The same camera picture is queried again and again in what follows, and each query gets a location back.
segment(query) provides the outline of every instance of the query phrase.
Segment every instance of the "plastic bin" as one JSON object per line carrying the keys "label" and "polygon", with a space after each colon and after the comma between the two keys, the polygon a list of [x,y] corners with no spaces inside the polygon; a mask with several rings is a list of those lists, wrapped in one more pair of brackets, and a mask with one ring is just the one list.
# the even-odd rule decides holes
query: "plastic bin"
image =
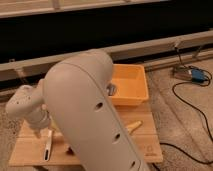
{"label": "plastic bin", "polygon": [[110,96],[114,105],[138,106],[149,99],[144,67],[141,65],[114,64],[111,83],[117,91]]}

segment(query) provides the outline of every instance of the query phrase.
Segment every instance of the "wooden board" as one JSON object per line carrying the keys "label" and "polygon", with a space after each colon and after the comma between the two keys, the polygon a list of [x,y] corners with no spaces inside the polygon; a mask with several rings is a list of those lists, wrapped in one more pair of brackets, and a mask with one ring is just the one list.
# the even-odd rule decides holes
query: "wooden board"
{"label": "wooden board", "polygon": [[[121,120],[125,125],[141,120],[143,125],[132,134],[132,138],[139,147],[145,161],[162,162],[163,156],[159,145],[156,128],[154,125],[149,103],[143,103],[138,107],[116,107]],[[53,138],[53,148],[50,160],[43,160],[44,148],[47,139],[47,130],[41,132],[41,138],[37,139],[27,123],[24,122],[19,133],[15,148],[10,158],[10,166],[36,166],[36,165],[79,165],[80,161],[75,155],[66,153],[68,144],[60,132],[56,132]]]}

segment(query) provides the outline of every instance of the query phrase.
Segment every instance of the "black cable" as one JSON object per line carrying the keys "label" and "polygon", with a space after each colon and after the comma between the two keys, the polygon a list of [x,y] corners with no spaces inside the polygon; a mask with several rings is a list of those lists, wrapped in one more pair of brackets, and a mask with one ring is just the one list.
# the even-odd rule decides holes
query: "black cable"
{"label": "black cable", "polygon": [[[185,104],[189,105],[190,107],[192,107],[193,109],[197,110],[198,112],[200,112],[200,113],[202,114],[202,116],[203,116],[204,119],[205,119],[205,123],[206,123],[206,127],[207,127],[207,131],[208,131],[209,137],[210,137],[211,141],[213,142],[213,136],[212,136],[212,134],[211,134],[211,131],[210,131],[210,128],[209,128],[208,119],[207,119],[205,113],[204,113],[202,110],[200,110],[198,107],[196,107],[196,106],[194,106],[193,104],[191,104],[191,103],[187,102],[186,100],[184,100],[184,99],[183,99],[182,97],[180,97],[180,96],[176,93],[176,91],[175,91],[175,88],[176,88],[177,86],[183,85],[183,84],[193,84],[193,85],[198,85],[198,86],[200,86],[200,87],[207,87],[207,86],[209,86],[209,85],[211,84],[212,74],[211,74],[209,71],[207,71],[207,70],[200,69],[200,68],[195,67],[195,66],[186,66],[186,65],[183,63],[183,61],[182,61],[181,55],[180,55],[180,53],[179,53],[179,49],[176,48],[176,51],[177,51],[178,56],[179,56],[179,59],[180,59],[180,64],[181,64],[183,67],[189,68],[189,69],[197,69],[197,70],[200,70],[200,71],[206,73],[206,74],[205,74],[205,81],[204,81],[204,83],[196,83],[196,82],[192,82],[192,81],[180,82],[180,83],[177,83],[177,84],[173,85],[173,87],[172,87],[172,92],[174,93],[174,95],[175,95],[179,100],[181,100],[182,102],[184,102]],[[195,161],[195,162],[197,162],[197,163],[204,164],[204,165],[211,165],[211,164],[213,164],[213,161],[207,161],[207,162],[205,162],[205,161],[201,161],[201,160],[198,160],[198,159],[194,158],[193,156],[191,156],[191,155],[188,154],[186,151],[184,151],[183,149],[181,149],[180,147],[178,147],[178,146],[176,146],[176,145],[173,145],[173,144],[170,144],[170,143],[164,143],[164,142],[161,142],[160,145],[165,145],[165,146],[173,147],[173,148],[175,148],[176,150],[182,152],[184,155],[186,155],[187,157],[189,157],[190,159],[192,159],[193,161]],[[153,167],[154,167],[157,171],[160,171],[160,168],[158,168],[158,167],[156,166],[156,164],[153,164]]]}
{"label": "black cable", "polygon": [[157,171],[160,171],[160,168],[159,167],[157,167],[157,165],[156,164],[152,164],[152,166],[155,168],[155,170],[157,170]]}
{"label": "black cable", "polygon": [[212,136],[212,134],[211,134],[211,131],[210,131],[210,128],[209,128],[208,119],[207,119],[205,113],[204,113],[202,110],[200,110],[198,107],[196,107],[196,106],[194,106],[193,104],[191,104],[191,103],[187,102],[186,100],[184,100],[184,99],[183,99],[182,97],[180,97],[180,96],[176,93],[176,91],[175,91],[175,88],[176,88],[177,86],[183,85],[183,84],[194,84],[194,85],[198,85],[198,86],[201,86],[201,87],[206,87],[206,86],[209,86],[210,83],[211,83],[211,80],[210,80],[210,79],[207,80],[207,84],[199,84],[199,83],[194,83],[194,82],[180,82],[180,83],[177,83],[177,84],[173,85],[173,87],[172,87],[172,92],[174,93],[174,95],[175,95],[179,100],[181,100],[181,101],[184,102],[185,104],[191,106],[193,109],[197,110],[198,112],[200,112],[200,114],[202,114],[202,116],[204,117],[204,120],[205,120],[205,124],[206,124],[206,127],[207,127],[207,131],[208,131],[209,137],[210,137],[211,141],[213,142],[213,136]]}
{"label": "black cable", "polygon": [[186,65],[183,63],[183,61],[182,61],[182,57],[181,57],[181,55],[180,55],[180,50],[179,50],[179,48],[175,47],[175,50],[176,50],[177,55],[178,55],[178,57],[179,57],[180,64],[181,64],[184,68],[187,68],[187,66],[186,66]]}
{"label": "black cable", "polygon": [[176,145],[173,145],[173,144],[170,144],[170,143],[164,143],[164,142],[161,142],[160,145],[165,145],[165,146],[173,147],[173,148],[175,148],[178,151],[182,152],[183,154],[185,154],[186,156],[188,156],[190,159],[194,160],[197,163],[204,164],[204,165],[211,165],[211,164],[213,164],[213,161],[204,162],[204,161],[201,161],[201,160],[198,160],[198,159],[192,157],[190,154],[188,154],[186,151],[184,151],[183,149],[181,149],[180,147],[178,147]]}

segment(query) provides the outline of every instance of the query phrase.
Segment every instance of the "wooden block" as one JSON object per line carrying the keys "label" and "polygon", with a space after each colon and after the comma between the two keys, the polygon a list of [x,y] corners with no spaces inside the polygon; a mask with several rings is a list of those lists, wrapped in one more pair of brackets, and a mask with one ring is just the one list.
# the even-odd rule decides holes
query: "wooden block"
{"label": "wooden block", "polygon": [[[144,155],[145,161],[149,163],[162,162],[163,156],[149,103],[142,103],[137,107],[116,106],[116,109],[124,125],[139,120],[143,121],[143,125],[133,132],[133,141],[138,146],[141,154]],[[42,130],[41,138],[37,139],[28,124],[24,122],[9,165],[79,165],[80,161],[76,156],[66,154],[69,145],[64,141],[60,132],[54,134],[50,160],[48,162],[43,160],[47,132],[47,129]]]}
{"label": "wooden block", "polygon": [[[133,136],[141,154],[147,162],[162,162],[162,154],[159,147],[157,135]],[[32,166],[32,165],[80,165],[75,155],[66,153],[69,145],[62,136],[56,136],[53,140],[53,148],[50,160],[43,160],[46,137],[18,138],[13,155],[10,158],[10,166]]]}

